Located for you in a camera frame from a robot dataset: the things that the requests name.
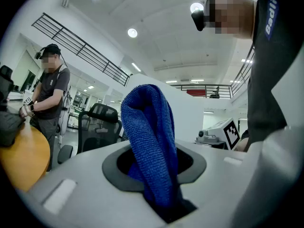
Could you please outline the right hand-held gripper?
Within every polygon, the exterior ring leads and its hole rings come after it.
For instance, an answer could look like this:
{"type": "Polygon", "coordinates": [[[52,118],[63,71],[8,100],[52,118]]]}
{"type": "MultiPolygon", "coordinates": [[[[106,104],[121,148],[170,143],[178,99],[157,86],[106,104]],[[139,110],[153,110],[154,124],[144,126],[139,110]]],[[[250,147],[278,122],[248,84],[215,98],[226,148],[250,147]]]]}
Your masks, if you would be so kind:
{"type": "Polygon", "coordinates": [[[199,131],[195,143],[210,145],[212,148],[233,151],[240,135],[232,118],[222,120],[215,125],[199,131]]]}

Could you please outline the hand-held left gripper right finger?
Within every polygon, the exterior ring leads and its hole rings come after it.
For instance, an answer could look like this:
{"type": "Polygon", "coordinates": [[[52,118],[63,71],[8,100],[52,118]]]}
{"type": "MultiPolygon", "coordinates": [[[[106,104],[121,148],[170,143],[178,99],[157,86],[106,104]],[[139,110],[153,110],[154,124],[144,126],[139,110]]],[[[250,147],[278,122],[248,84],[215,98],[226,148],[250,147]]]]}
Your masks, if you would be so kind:
{"type": "Polygon", "coordinates": [[[197,209],[179,228],[301,228],[304,225],[304,57],[298,55],[272,94],[286,118],[283,129],[232,153],[189,142],[205,172],[181,186],[197,209]]]}

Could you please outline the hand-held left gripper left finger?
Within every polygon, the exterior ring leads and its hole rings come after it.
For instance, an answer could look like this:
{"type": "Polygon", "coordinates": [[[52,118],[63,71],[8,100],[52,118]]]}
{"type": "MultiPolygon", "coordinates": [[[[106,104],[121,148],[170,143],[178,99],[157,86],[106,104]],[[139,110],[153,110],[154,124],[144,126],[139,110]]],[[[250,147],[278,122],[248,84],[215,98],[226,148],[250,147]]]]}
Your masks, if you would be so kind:
{"type": "Polygon", "coordinates": [[[126,146],[119,142],[78,154],[17,194],[51,228],[163,228],[166,223],[141,193],[121,191],[103,174],[105,158],[126,146]]]}

